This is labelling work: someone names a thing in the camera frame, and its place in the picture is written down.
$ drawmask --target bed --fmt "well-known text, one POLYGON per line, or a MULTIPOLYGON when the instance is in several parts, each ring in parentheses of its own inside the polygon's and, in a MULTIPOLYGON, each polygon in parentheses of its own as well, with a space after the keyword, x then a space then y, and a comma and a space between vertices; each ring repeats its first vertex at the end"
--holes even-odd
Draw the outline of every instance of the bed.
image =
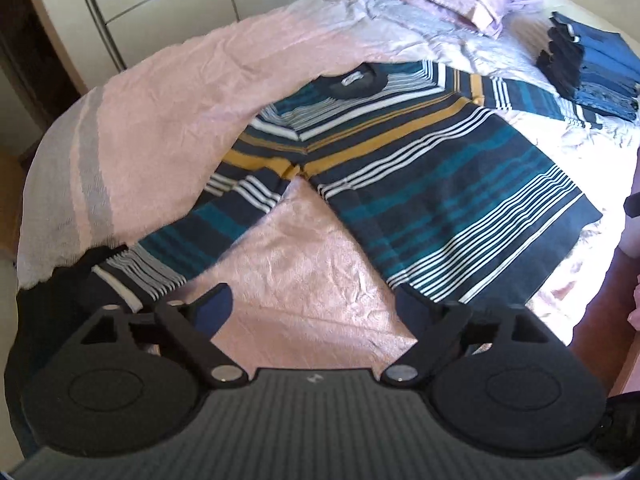
MULTIPOLYGON (((566 0, 546 2, 584 20, 584 11, 566 0)), ((183 216, 255 113, 321 74, 364 61, 430 59, 552 90, 533 65, 547 41, 545 15, 512 14, 492 40, 399 0, 299 0, 156 53, 90 91, 44 137, 24 192, 20 287, 46 282, 89 248, 134 243, 183 216)), ((604 118, 603 129, 587 130, 498 113, 602 213, 527 303, 569 343, 625 225, 622 204, 640 128, 604 118)), ((250 373, 257 367, 378 373, 415 342, 396 316, 390 289, 303 180, 171 299, 194 300, 218 282, 232 287, 234 311, 214 342, 250 373)))

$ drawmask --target folded jeans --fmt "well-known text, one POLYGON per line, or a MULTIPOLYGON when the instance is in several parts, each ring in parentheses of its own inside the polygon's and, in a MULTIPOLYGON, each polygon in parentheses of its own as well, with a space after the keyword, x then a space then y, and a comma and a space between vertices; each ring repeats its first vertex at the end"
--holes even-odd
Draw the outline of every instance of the folded jeans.
POLYGON ((564 53, 555 50, 557 53, 554 54, 552 61, 554 71, 562 73, 568 85, 579 89, 584 83, 595 83, 627 97, 638 95, 636 82, 632 79, 593 63, 582 63, 578 69, 566 60, 564 53))
POLYGON ((627 121, 636 119, 637 102, 634 99, 615 94, 615 92, 598 85, 587 86, 587 88, 579 90, 573 88, 562 77, 562 73, 558 73, 554 69, 554 64, 547 52, 542 51, 536 65, 549 82, 556 87, 561 97, 581 106, 587 106, 596 113, 614 115, 627 121))
POLYGON ((551 21, 573 44, 606 54, 640 74, 640 59, 619 33, 589 27, 560 12, 553 12, 551 21))
POLYGON ((548 34, 552 40, 549 43, 552 54, 562 53, 574 68, 579 69, 583 63, 593 63, 606 70, 628 77, 633 81, 640 82, 640 72, 636 72, 607 54, 590 48, 578 47, 577 44, 567 40, 556 28, 549 29, 548 34))

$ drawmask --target yellow stripe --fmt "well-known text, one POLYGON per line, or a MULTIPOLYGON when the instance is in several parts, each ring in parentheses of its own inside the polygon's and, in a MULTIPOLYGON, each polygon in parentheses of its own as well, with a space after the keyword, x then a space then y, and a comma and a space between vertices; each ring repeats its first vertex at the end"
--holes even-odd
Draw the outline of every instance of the yellow stripe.
POLYGON ((286 180, 291 180, 300 173, 299 166, 294 166, 286 158, 281 158, 279 156, 266 158, 263 156, 247 155, 236 150, 229 150, 222 160, 236 168, 242 168, 247 171, 257 171, 262 168, 269 168, 286 180))
POLYGON ((482 92, 482 76, 470 74, 471 78, 471 100, 478 106, 484 106, 484 92, 482 92))
POLYGON ((373 119, 370 119, 369 121, 366 121, 365 123, 361 123, 358 124, 357 126, 354 126, 353 128, 349 128, 348 130, 344 130, 343 132, 337 132, 336 134, 333 134, 329 137, 326 137, 322 140, 318 140, 317 142, 313 142, 312 144, 310 144, 307 147, 307 151, 310 152, 314 152, 315 150, 319 150, 320 148, 324 148, 325 146, 327 146, 328 144, 331 144, 332 142, 336 142, 337 140, 343 140, 349 136, 352 136, 353 134, 357 134, 359 132, 361 132, 362 130, 365 130, 367 128, 370 128, 372 126, 375 126, 376 124, 380 124, 383 123, 385 121, 394 119, 398 116, 404 115, 404 114, 408 114, 411 112, 415 112, 416 110, 420 110, 421 108, 426 108, 428 106, 431 105, 435 105, 437 103, 440 103, 444 100, 446 100, 447 98, 451 97, 452 94, 446 94, 444 96, 441 97, 437 97, 435 99, 432 99, 431 101, 426 101, 426 102, 421 102, 418 104, 415 104, 413 106, 409 106, 408 108, 403 108, 402 110, 395 110, 393 112, 389 112, 386 115, 380 116, 380 117, 376 117, 373 119))
POLYGON ((288 144, 273 142, 272 140, 258 139, 257 137, 249 135, 247 132, 241 133, 239 139, 252 146, 258 146, 260 148, 269 148, 270 150, 276 150, 278 152, 293 152, 293 153, 302 153, 302 154, 306 153, 305 148, 300 148, 298 146, 289 146, 288 144))
POLYGON ((308 176, 314 176, 322 173, 323 171, 330 170, 331 168, 347 162, 348 160, 368 155, 369 153, 375 152, 377 149, 382 148, 382 146, 386 146, 390 142, 394 142, 395 140, 407 136, 415 130, 419 130, 420 128, 424 128, 425 126, 430 126, 431 124, 435 124, 449 117, 453 117, 460 110, 462 110, 462 108, 466 104, 468 104, 468 102, 468 99, 461 97, 448 108, 444 108, 443 110, 434 112, 433 114, 415 119, 413 121, 409 121, 402 126, 394 128, 393 130, 389 130, 388 132, 375 136, 372 139, 365 140, 364 142, 361 142, 360 144, 353 146, 352 148, 348 148, 341 152, 334 153, 333 155, 325 156, 323 158, 319 158, 318 160, 305 164, 303 171, 308 176))

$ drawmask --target ribbed black surface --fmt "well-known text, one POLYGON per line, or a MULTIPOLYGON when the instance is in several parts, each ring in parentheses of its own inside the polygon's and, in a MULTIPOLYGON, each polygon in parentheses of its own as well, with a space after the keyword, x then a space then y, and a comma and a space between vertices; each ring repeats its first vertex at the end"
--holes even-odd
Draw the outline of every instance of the ribbed black surface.
POLYGON ((39 452, 15 480, 575 480, 607 469, 586 451, 540 460, 494 456, 446 433, 417 394, 365 370, 263 370, 216 391, 182 433, 106 459, 39 452))

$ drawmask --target sweater neckline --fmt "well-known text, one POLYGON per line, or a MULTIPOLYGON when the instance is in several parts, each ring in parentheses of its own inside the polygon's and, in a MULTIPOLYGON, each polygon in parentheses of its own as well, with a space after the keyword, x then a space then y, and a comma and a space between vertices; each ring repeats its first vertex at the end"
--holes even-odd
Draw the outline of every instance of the sweater neckline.
POLYGON ((359 99, 381 92, 387 82, 387 74, 378 63, 362 63, 342 75, 320 76, 311 84, 334 99, 359 99))

